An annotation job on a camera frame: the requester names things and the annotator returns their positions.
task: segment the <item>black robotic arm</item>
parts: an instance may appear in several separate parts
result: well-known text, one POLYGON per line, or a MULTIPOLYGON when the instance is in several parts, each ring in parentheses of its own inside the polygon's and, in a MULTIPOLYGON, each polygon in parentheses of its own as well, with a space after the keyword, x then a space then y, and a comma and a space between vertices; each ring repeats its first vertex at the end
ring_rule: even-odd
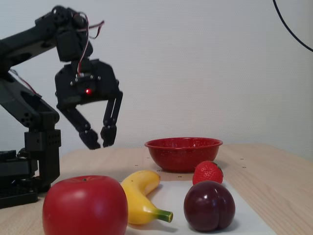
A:
POLYGON ((107 100, 101 137, 103 146, 114 144, 116 121, 123 93, 110 65, 90 60, 87 17, 70 8, 56 6, 38 18, 29 30, 0 40, 0 104, 29 128, 25 148, 0 152, 0 208, 37 200, 60 175, 61 131, 55 130, 59 114, 39 94, 23 86, 9 72, 11 67, 57 48, 61 62, 70 62, 56 74, 57 108, 72 123, 89 149, 100 148, 98 135, 78 112, 77 105, 107 100), (18 191, 14 199, 12 190, 18 191))

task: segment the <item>speckled red bowl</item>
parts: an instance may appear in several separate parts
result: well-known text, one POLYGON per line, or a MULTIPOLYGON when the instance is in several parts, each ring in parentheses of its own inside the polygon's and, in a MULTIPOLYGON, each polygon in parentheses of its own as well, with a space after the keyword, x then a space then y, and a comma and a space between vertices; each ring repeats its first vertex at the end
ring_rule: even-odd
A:
POLYGON ((213 161, 223 142, 211 138, 166 138, 148 141, 145 146, 163 170, 191 173, 203 161, 213 161))

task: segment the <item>bowl rim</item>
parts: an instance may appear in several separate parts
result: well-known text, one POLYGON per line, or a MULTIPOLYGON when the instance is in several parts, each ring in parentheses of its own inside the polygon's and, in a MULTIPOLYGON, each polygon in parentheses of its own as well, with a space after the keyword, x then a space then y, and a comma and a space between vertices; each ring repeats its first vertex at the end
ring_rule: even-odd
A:
POLYGON ((145 142, 145 146, 147 148, 155 148, 155 149, 168 149, 168 150, 175 150, 175 149, 201 149, 201 148, 211 148, 211 147, 217 147, 223 144, 223 141, 214 139, 214 138, 206 138, 206 137, 172 137, 172 138, 161 138, 156 140, 150 140, 148 142, 145 142), (160 141, 160 140, 169 140, 169 139, 205 139, 205 140, 211 140, 211 141, 217 141, 218 143, 213 145, 207 145, 207 146, 197 146, 197 147, 162 147, 162 146, 153 146, 150 145, 153 141, 160 141))

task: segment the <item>dark red plum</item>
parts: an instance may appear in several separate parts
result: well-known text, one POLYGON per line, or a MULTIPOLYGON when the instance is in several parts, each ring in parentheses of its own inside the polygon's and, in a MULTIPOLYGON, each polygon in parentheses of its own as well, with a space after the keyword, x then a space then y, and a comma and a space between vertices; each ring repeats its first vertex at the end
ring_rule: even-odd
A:
POLYGON ((230 192, 214 181, 195 184, 184 201, 187 222, 194 230, 204 233, 228 227, 234 219, 235 210, 230 192))

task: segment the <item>white wall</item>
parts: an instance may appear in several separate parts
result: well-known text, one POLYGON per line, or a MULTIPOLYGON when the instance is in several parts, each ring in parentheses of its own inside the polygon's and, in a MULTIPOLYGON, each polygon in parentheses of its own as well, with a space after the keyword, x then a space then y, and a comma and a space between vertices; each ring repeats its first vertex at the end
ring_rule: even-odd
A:
MULTIPOLYGON (((277 3, 313 47, 313 2, 277 3)), ((313 53, 286 31, 272 0, 1 1, 0 38, 57 4, 106 21, 92 58, 112 65, 124 92, 115 147, 200 136, 270 143, 313 160, 313 53)), ((54 49, 15 69, 55 107, 62 66, 54 49)), ((79 107, 98 132, 105 105, 79 107)), ((1 150, 21 148, 26 129, 3 108, 0 116, 1 150)), ((57 128, 62 155, 85 148, 62 115, 57 128)))

